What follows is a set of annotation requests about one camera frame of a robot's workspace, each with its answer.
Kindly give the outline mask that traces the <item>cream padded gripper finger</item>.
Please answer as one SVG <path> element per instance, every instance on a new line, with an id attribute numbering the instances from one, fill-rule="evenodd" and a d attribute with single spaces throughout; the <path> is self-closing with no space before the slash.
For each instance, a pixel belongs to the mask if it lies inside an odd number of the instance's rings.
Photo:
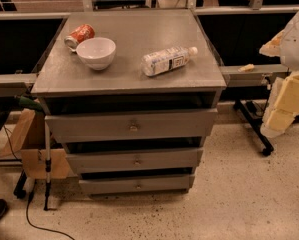
<path id="1" fill-rule="evenodd" d="M 269 96 L 260 132 L 268 138 L 283 134 L 299 115 L 299 71 L 277 78 Z"/>

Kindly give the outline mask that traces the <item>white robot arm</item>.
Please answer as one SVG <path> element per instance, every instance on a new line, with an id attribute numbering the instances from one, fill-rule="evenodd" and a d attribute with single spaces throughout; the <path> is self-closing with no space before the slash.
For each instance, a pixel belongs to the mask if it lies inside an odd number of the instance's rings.
<path id="1" fill-rule="evenodd" d="M 285 28 L 264 44 L 260 54 L 279 57 L 290 75 L 272 85 L 260 132 L 268 138 L 283 134 L 299 115 L 299 11 Z"/>

